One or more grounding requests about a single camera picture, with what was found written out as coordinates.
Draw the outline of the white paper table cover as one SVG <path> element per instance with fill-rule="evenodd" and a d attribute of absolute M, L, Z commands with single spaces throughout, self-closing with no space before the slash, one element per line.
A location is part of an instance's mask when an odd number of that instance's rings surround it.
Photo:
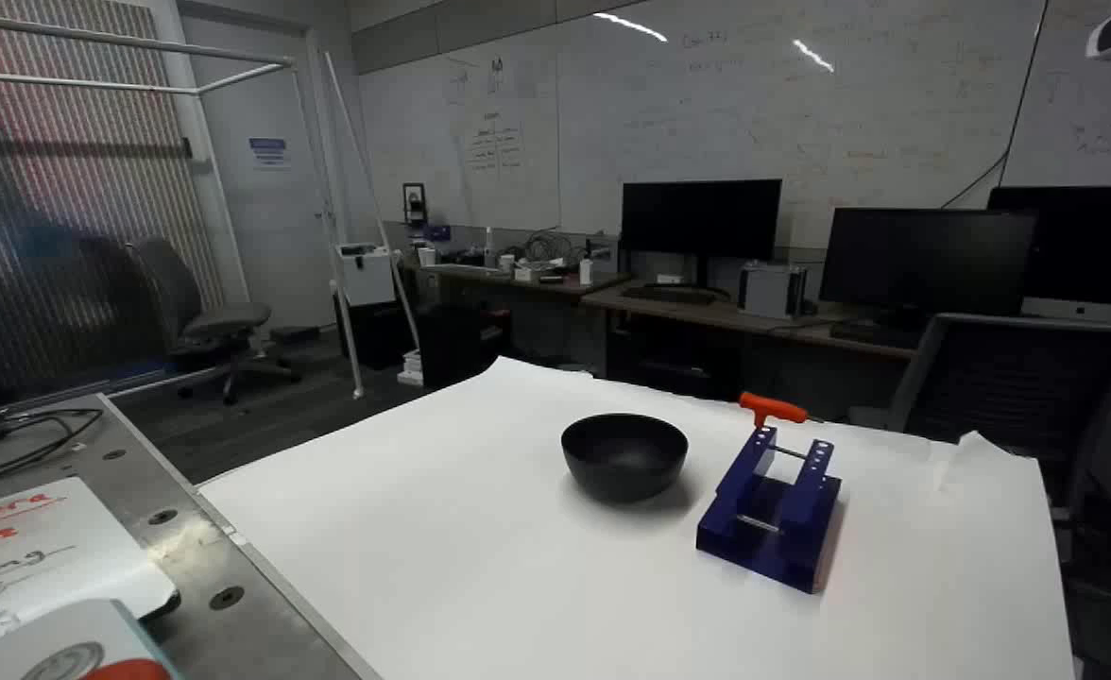
<path fill-rule="evenodd" d="M 576 482 L 561 433 L 605 413 L 689 440 L 670 490 Z M 498 360 L 206 500 L 383 680 L 1075 680 L 1035 461 L 788 425 L 843 479 L 824 584 L 799 595 L 694 547 L 749 431 L 726 401 Z"/>

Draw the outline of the middle black monitor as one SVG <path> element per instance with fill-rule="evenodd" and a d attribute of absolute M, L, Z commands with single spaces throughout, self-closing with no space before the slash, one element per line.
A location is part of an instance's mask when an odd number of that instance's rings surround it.
<path fill-rule="evenodd" d="M 934 314 L 1018 314 L 1035 219 L 1022 212 L 838 207 L 820 300 L 843 340 L 916 348 Z"/>

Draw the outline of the left black monitor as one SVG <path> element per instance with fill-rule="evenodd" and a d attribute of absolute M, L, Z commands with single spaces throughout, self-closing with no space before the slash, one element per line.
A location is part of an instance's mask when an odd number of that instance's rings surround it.
<path fill-rule="evenodd" d="M 619 205 L 619 263 L 640 253 L 682 253 L 707 267 L 716 257 L 769 260 L 780 238 L 783 181 L 630 181 Z"/>

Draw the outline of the orange handled wrench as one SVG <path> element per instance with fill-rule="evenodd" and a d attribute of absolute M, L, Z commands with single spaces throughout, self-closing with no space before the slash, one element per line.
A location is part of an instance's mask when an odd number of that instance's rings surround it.
<path fill-rule="evenodd" d="M 757 431 L 751 440 L 744 442 L 744 453 L 769 453 L 769 450 L 780 450 L 775 440 L 769 433 L 769 425 L 773 421 L 790 421 L 790 425 L 804 425 L 808 413 L 803 404 L 790 404 L 790 401 L 775 401 L 775 396 L 759 396 L 759 392 L 742 392 L 742 407 L 751 413 L 757 421 Z"/>

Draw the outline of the dark mesh chair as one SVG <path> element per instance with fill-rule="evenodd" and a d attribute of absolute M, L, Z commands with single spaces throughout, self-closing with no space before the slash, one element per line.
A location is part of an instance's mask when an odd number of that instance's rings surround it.
<path fill-rule="evenodd" d="M 1111 325 L 938 314 L 888 404 L 897 431 L 987 433 L 1069 505 L 1111 407 Z"/>

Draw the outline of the black bowl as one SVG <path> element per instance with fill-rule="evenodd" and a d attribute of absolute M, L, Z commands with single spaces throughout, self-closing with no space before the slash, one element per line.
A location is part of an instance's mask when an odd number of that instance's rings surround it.
<path fill-rule="evenodd" d="M 689 440 L 654 417 L 605 413 L 576 421 L 563 461 L 582 490 L 605 503 L 645 503 L 682 479 Z"/>

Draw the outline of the right black monitor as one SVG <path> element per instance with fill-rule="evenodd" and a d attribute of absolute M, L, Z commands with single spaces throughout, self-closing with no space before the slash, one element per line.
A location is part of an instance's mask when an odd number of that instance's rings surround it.
<path fill-rule="evenodd" d="M 1111 184 L 998 184 L 992 212 L 1035 219 L 1023 306 L 1051 319 L 1111 311 Z"/>

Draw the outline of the black monitor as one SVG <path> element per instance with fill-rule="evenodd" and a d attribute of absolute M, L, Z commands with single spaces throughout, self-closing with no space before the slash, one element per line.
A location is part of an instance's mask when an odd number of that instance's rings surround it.
<path fill-rule="evenodd" d="M 1023 306 L 1051 319 L 1111 311 L 1111 184 L 998 184 L 992 212 L 1035 219 Z"/>
<path fill-rule="evenodd" d="M 769 260 L 780 238 L 783 181 L 630 181 L 619 205 L 619 263 L 640 253 L 682 253 L 707 267 L 716 257 Z"/>
<path fill-rule="evenodd" d="M 1022 212 L 838 207 L 820 300 L 843 340 L 916 348 L 934 314 L 1018 314 L 1035 219 Z"/>

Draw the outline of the blue tool holder block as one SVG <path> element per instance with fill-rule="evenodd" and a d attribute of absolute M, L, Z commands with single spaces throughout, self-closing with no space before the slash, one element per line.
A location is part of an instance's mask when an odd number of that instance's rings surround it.
<path fill-rule="evenodd" d="M 773 477 L 780 453 L 775 427 L 749 433 L 694 527 L 694 547 L 814 595 L 838 500 L 838 479 L 827 471 L 837 447 L 817 440 L 794 479 Z"/>

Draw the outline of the long office desk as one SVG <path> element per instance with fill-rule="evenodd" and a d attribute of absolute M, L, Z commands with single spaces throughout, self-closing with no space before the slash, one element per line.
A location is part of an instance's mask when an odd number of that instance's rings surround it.
<path fill-rule="evenodd" d="M 498 267 L 434 263 L 419 272 L 437 306 L 469 306 L 479 314 L 479 336 L 490 348 L 514 351 L 546 368 L 605 368 L 607 325 L 619 319 L 691 325 L 707 334 L 764 336 L 824 351 L 852 351 L 882 364 L 910 364 L 910 348 L 843 340 L 832 319 L 751 319 L 730 300 L 691 302 L 689 295 L 652 295 L 643 280 L 596 276 L 533 276 L 514 280 Z"/>

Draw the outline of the grey office chair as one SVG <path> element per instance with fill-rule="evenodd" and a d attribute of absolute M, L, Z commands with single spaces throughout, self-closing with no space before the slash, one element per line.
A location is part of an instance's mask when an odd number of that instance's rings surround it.
<path fill-rule="evenodd" d="M 208 311 L 196 276 L 168 238 L 134 238 L 126 253 L 153 292 L 168 355 L 186 370 L 217 364 L 225 404 L 237 404 L 259 379 L 298 380 L 298 370 L 266 340 L 269 306 L 225 302 Z"/>

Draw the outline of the white paper with red writing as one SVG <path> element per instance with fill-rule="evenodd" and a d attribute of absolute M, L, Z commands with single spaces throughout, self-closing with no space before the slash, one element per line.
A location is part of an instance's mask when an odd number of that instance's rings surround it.
<path fill-rule="evenodd" d="M 75 602 L 158 613 L 178 584 L 81 479 L 0 494 L 0 635 Z"/>

